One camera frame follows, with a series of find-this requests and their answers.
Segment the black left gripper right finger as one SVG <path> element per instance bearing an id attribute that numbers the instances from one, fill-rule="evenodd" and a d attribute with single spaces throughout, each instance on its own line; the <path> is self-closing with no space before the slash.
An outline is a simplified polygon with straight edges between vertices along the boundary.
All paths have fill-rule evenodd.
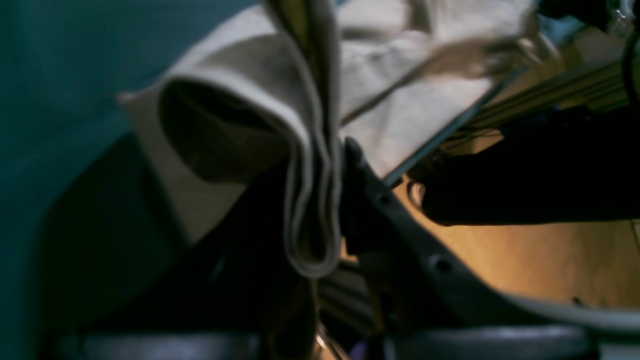
<path id="1" fill-rule="evenodd" d="M 415 221 L 354 139 L 343 154 L 343 236 L 368 285 L 382 346 L 638 346 L 637 312 L 491 288 Z"/>

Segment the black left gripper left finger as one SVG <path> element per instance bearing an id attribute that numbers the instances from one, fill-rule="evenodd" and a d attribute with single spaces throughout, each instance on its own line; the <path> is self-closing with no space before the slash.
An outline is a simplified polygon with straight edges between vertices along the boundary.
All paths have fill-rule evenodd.
<path id="1" fill-rule="evenodd" d="M 285 256 L 279 164 L 151 287 L 62 346 L 309 346 L 311 283 Z"/>

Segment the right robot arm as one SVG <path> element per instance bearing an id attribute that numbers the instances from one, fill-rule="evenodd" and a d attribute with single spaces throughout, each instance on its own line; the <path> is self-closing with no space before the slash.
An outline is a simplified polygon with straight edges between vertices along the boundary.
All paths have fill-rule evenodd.
<path id="1" fill-rule="evenodd" d="M 604 114 L 544 111 L 501 128 L 478 153 L 437 157 L 409 172 L 407 197 L 434 223 L 502 226 L 638 219 L 639 87 L 633 64 L 639 2 L 542 0 L 544 16 L 611 31 L 631 25 L 621 71 L 629 104 Z"/>

